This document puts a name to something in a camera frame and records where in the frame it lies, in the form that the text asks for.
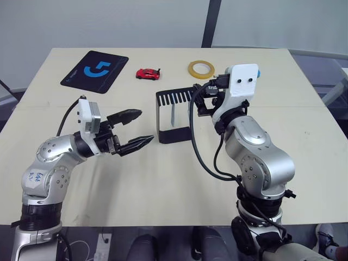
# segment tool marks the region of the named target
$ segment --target yellow tape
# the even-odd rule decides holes
[[[196,64],[206,64],[209,66],[210,71],[208,73],[205,73],[205,74],[198,73],[194,70],[194,65],[196,65]],[[193,61],[192,63],[190,63],[188,70],[189,70],[189,73],[197,79],[208,79],[211,76],[213,76],[214,72],[215,72],[215,68],[211,63],[209,63],[207,61],[201,61],[201,60]]]

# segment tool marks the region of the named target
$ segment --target black holder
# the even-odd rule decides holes
[[[190,102],[192,92],[192,87],[156,92],[156,122],[159,142],[170,144],[191,140],[191,130],[189,126],[169,130],[160,130],[159,108],[161,106],[172,105],[176,103]]]

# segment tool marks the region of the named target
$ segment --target mouse pad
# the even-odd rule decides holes
[[[128,57],[89,51],[60,84],[104,94],[127,61]]]

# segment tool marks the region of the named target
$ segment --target sneaker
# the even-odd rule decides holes
[[[325,249],[328,246],[339,246],[333,241],[333,228],[330,223],[319,224],[315,228],[316,246],[313,248],[315,252],[325,255]]]

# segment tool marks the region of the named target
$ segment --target white panel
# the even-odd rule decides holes
[[[222,0],[213,46],[348,54],[347,0]]]
[[[0,0],[0,79],[26,88],[53,47],[200,47],[208,4]]]

